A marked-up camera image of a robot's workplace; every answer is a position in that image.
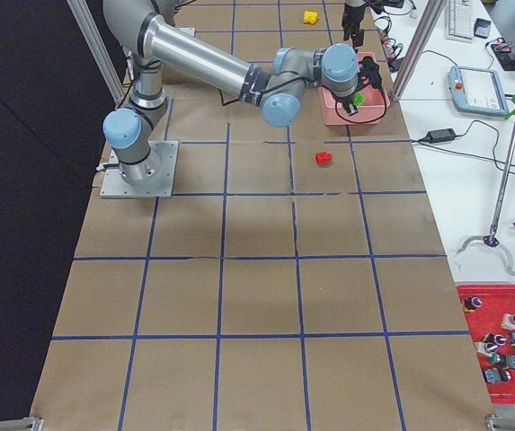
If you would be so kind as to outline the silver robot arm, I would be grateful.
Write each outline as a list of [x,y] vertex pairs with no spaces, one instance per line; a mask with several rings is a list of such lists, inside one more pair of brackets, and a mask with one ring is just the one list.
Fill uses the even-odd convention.
[[154,144],[150,136],[168,108],[162,75],[166,65],[238,101],[260,108],[262,117],[283,128],[297,116],[305,89],[325,86],[344,108],[359,90],[358,57],[345,44],[307,50],[281,48],[271,71],[216,48],[174,24],[177,1],[106,1],[106,24],[130,53],[134,78],[126,104],[102,123],[106,141],[118,160],[122,196],[163,196],[173,185],[176,145]]

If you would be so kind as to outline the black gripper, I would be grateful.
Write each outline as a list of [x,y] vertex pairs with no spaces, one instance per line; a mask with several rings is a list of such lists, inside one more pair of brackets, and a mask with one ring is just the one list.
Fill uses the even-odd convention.
[[364,45],[365,31],[360,29],[364,19],[367,3],[364,0],[345,0],[342,13],[343,39],[351,38],[351,30],[359,30],[352,37],[352,46],[359,48]]
[[346,89],[332,89],[333,98],[339,102],[348,116],[355,115],[359,112],[357,103],[355,102],[356,86]]

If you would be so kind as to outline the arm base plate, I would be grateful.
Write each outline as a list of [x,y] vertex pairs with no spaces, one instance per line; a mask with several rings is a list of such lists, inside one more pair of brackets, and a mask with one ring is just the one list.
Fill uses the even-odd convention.
[[136,165],[120,163],[111,151],[104,171],[101,198],[170,198],[173,194],[175,167],[178,158],[177,141],[149,142],[148,158]]

